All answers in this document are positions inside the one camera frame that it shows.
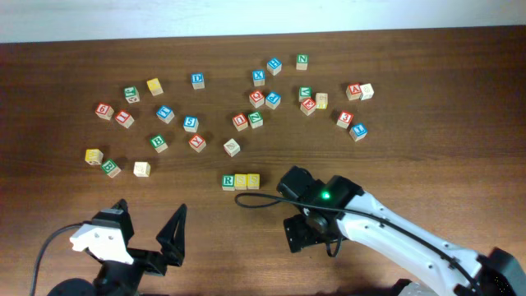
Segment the green R block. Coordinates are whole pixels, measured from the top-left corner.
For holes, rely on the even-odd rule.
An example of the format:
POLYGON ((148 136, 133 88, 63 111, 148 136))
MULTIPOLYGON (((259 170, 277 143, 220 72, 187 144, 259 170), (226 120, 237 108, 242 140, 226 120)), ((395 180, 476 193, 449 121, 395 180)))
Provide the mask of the green R block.
POLYGON ((225 174, 221 179, 221 187, 224 191, 235 190, 235 176, 231 174, 225 174))

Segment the yellow S block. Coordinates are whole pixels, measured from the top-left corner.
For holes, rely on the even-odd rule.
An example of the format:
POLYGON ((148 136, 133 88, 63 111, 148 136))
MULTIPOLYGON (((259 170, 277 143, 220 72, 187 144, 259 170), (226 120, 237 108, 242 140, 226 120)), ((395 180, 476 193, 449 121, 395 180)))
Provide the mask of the yellow S block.
POLYGON ((236 190, 247 190, 247 175, 241 173, 235 174, 234 187, 236 190))

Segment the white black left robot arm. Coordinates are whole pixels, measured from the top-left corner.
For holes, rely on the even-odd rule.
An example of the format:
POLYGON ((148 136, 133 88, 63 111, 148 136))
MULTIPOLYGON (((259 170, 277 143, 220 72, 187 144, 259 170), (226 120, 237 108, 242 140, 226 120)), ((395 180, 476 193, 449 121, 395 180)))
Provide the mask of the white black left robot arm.
POLYGON ((182 204, 159 231, 158 251, 129 247, 134 235, 127 202, 120 200, 102 209, 88 222, 68 225, 58 234, 73 229, 72 250, 85 252, 100 264, 91 282, 80 278, 64 280, 51 295, 138 295, 144 275, 164 276, 170 266, 180 267, 185 258, 187 206, 182 204))

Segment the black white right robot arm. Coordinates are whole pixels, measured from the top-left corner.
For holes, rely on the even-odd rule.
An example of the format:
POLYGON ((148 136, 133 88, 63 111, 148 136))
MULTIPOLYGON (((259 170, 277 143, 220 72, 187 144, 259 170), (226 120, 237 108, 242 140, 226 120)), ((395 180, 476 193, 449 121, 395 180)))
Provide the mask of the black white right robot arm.
POLYGON ((344 177, 323 183, 293 166, 277 190, 299 210, 284 220, 292 252, 323 244, 335 257, 339 250, 330 245, 350 240, 389 258, 438 295, 525 293, 525 271, 508 252, 496 247, 485 256, 437 237, 344 177))

